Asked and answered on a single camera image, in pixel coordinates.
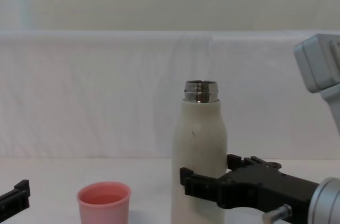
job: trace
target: screw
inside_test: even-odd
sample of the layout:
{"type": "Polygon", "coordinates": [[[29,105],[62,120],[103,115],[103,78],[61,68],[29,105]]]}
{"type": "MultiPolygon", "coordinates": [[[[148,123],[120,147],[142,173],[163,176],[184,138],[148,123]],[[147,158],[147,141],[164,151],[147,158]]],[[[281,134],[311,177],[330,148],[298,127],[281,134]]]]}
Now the screw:
{"type": "Polygon", "coordinates": [[[273,224],[278,220],[283,220],[290,216],[292,216],[292,208],[290,205],[284,204],[275,210],[264,213],[262,215],[262,220],[263,224],[273,224]]]}

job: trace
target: white bottle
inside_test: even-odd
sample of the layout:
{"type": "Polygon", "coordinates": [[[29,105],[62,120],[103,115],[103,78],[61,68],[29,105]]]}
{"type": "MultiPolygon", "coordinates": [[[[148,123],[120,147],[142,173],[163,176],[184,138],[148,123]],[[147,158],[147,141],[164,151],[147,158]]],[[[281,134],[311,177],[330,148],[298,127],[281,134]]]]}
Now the white bottle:
{"type": "Polygon", "coordinates": [[[217,98],[217,83],[188,81],[182,115],[173,141],[171,224],[224,224],[216,203],[184,194],[180,168],[218,178],[226,173],[227,135],[217,98]]]}

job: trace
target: metal cylinder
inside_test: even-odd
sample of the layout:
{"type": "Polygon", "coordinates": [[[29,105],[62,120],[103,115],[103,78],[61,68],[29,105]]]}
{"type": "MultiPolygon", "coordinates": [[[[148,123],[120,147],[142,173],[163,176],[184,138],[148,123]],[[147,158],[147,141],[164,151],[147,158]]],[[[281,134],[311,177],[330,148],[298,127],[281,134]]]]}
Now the metal cylinder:
{"type": "Polygon", "coordinates": [[[308,224],[340,223],[340,179],[327,178],[315,190],[308,212],[308,224]]]}
{"type": "Polygon", "coordinates": [[[212,81],[187,81],[185,83],[184,100],[195,103],[211,103],[218,101],[218,87],[212,81]]]}

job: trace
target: bottle opening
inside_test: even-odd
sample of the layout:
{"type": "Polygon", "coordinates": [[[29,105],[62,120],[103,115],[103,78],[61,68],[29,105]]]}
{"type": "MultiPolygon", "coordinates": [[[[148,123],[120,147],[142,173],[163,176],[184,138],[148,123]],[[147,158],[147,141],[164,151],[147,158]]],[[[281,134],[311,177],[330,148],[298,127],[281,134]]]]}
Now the bottle opening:
{"type": "Polygon", "coordinates": [[[194,80],[185,83],[184,100],[188,102],[217,102],[218,87],[214,81],[194,80]]]}

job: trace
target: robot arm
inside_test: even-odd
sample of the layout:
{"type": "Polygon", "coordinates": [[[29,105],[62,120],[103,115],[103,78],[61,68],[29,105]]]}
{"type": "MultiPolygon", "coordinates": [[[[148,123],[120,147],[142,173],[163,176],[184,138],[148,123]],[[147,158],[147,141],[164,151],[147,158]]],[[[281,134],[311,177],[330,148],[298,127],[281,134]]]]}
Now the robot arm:
{"type": "Polygon", "coordinates": [[[30,195],[28,180],[22,180],[12,191],[0,196],[0,223],[27,209],[30,195]]]}
{"type": "MultiPolygon", "coordinates": [[[[340,36],[315,35],[295,46],[294,54],[307,89],[321,93],[340,133],[340,36]]],[[[231,154],[227,158],[231,171],[218,179],[181,168],[186,195],[225,209],[256,208],[265,212],[264,224],[283,219],[292,224],[340,223],[340,179],[316,184],[282,174],[278,163],[231,154]]]]}
{"type": "Polygon", "coordinates": [[[229,154],[228,173],[214,179],[181,168],[185,194],[216,202],[224,209],[250,207],[266,212],[264,223],[285,219],[292,224],[307,224],[308,210],[317,183],[279,171],[281,165],[257,157],[229,154]]]}

